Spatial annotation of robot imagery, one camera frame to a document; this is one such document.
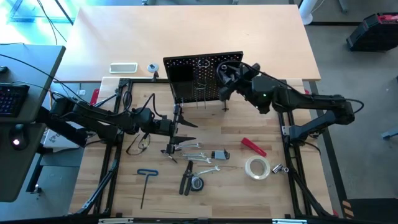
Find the wooden tabletop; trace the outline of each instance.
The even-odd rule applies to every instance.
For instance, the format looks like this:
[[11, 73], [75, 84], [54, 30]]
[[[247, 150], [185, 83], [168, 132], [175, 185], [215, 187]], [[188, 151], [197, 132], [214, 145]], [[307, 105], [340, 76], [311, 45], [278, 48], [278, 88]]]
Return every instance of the wooden tabletop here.
[[81, 7], [56, 78], [100, 82], [114, 62], [166, 78], [164, 57], [234, 51], [279, 79], [320, 79], [296, 5]]
[[[101, 84], [98, 100], [103, 100], [114, 93], [119, 83], [118, 78], [105, 77]], [[303, 91], [301, 80], [290, 80], [289, 84]], [[173, 98], [168, 84], [134, 84], [132, 107], [140, 107], [151, 93], [156, 94], [156, 109], [160, 114], [172, 118]], [[109, 101], [102, 108], [112, 110], [114, 101]], [[202, 142], [202, 149], [186, 149], [186, 152], [207, 152], [226, 149], [231, 153], [227, 161], [213, 160], [212, 164], [194, 162], [193, 171], [209, 169], [219, 164], [219, 172], [202, 175], [205, 187], [200, 192], [190, 192], [189, 196], [179, 195], [178, 190], [182, 174], [188, 162], [174, 154], [178, 164], [160, 153], [169, 139], [165, 136], [151, 135], [148, 150], [139, 156], [125, 153], [135, 136], [124, 135], [123, 151], [119, 166], [112, 214], [123, 212], [124, 217], [172, 217], [172, 218], [283, 218], [284, 214], [293, 215], [289, 181], [286, 174], [270, 174], [265, 180], [252, 180], [244, 172], [244, 165], [253, 150], [241, 145], [243, 137], [254, 141], [267, 152], [271, 167], [285, 165], [277, 113], [273, 110], [259, 114], [258, 110], [243, 100], [241, 95], [232, 94], [228, 101], [229, 111], [224, 112], [220, 101], [185, 103], [184, 117], [198, 125], [198, 128], [179, 126], [179, 135], [196, 137]], [[295, 110], [295, 122], [298, 125], [310, 120], [308, 110]], [[138, 152], [137, 143], [131, 153]], [[105, 152], [104, 144], [92, 144], [85, 149], [81, 162], [70, 211], [76, 212], [98, 186], [101, 165]], [[302, 160], [309, 189], [323, 207], [331, 213], [328, 189], [323, 174], [318, 151], [314, 148], [301, 147]], [[137, 175], [138, 169], [156, 169], [157, 177], [149, 177], [144, 207], [141, 210], [141, 197], [145, 177]], [[303, 209], [302, 197], [298, 194]]]

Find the red handle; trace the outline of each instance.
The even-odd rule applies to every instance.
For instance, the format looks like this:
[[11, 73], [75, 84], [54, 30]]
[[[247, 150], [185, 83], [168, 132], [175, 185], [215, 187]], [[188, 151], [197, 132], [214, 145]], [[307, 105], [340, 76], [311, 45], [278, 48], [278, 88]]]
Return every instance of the red handle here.
[[252, 141], [250, 141], [249, 139], [243, 138], [241, 142], [242, 142], [242, 144], [244, 144], [245, 146], [247, 146], [247, 147], [253, 149], [256, 153], [260, 154], [261, 156], [264, 156], [264, 157], [267, 156], [267, 153], [264, 152], [264, 150], [262, 150], [260, 147], [256, 146], [256, 144], [254, 144], [254, 143], [253, 143]]

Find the keyboard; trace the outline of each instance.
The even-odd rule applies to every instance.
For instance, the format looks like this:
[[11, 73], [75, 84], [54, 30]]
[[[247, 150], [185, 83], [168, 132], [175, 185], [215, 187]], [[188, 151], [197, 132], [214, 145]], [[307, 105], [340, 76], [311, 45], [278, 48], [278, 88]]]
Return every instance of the keyboard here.
[[28, 85], [0, 83], [0, 117], [17, 117], [28, 90]]

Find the black pegboard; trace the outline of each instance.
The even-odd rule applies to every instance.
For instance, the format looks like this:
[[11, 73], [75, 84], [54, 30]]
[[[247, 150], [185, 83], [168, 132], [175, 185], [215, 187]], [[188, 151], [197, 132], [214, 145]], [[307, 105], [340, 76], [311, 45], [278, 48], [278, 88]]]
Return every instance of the black pegboard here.
[[[219, 100], [218, 98], [218, 87], [216, 78], [216, 69], [221, 62], [227, 60], [242, 61], [243, 52], [226, 52], [218, 54], [203, 54], [203, 55], [189, 55], [181, 57], [166, 57], [163, 58], [163, 63], [166, 69], [167, 78], [172, 88], [174, 101], [176, 103], [191, 103], [200, 101], [211, 101]], [[193, 75], [193, 80], [184, 82], [186, 84], [184, 90], [190, 89], [191, 92], [183, 93], [177, 92], [174, 88], [175, 82], [173, 82], [172, 74], [170, 69], [182, 69], [192, 71], [193, 74], [186, 74], [186, 76]]]

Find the tape roll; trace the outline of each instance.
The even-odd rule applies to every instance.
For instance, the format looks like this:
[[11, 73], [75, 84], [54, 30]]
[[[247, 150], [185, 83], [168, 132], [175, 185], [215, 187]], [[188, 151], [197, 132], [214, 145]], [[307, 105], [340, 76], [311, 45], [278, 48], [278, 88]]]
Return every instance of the tape roll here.
[[[262, 164], [264, 171], [262, 172], [261, 175], [256, 175], [253, 173], [253, 171], [250, 168], [250, 164], [253, 161], [258, 161]], [[247, 161], [246, 164], [244, 166], [244, 171], [245, 173], [250, 176], [253, 180], [264, 180], [265, 178], [268, 177], [269, 172], [271, 171], [271, 166], [269, 165], [269, 162], [266, 158], [262, 157], [262, 156], [252, 156], [250, 157]]]

